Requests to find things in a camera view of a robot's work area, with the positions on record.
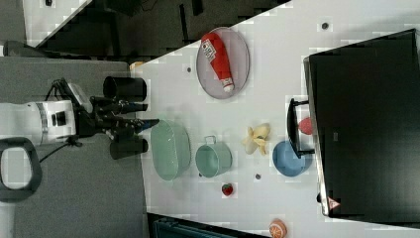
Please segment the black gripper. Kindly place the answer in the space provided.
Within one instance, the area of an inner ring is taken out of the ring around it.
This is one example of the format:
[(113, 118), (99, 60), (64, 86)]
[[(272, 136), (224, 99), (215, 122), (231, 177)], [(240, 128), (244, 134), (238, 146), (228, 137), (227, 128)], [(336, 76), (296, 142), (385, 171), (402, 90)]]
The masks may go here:
[(74, 115), (76, 135), (79, 138), (92, 137), (98, 133), (105, 133), (113, 137), (134, 136), (159, 123), (158, 119), (110, 119), (105, 120), (105, 113), (127, 114), (132, 112), (146, 111), (148, 104), (120, 101), (111, 103), (112, 99), (91, 96), (88, 102), (93, 110), (87, 111), (87, 106), (76, 101), (74, 103)]

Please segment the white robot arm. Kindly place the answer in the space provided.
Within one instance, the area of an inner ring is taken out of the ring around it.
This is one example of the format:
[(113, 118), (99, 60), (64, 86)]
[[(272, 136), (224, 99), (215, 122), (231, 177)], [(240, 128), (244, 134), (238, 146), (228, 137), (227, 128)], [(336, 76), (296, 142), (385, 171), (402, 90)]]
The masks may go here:
[(157, 119), (129, 119), (145, 111), (143, 103), (91, 97), (88, 102), (61, 100), (1, 104), (1, 200), (19, 202), (33, 195), (43, 179), (37, 148), (56, 144), (79, 147), (81, 138), (107, 135), (113, 143), (135, 141), (158, 124)]

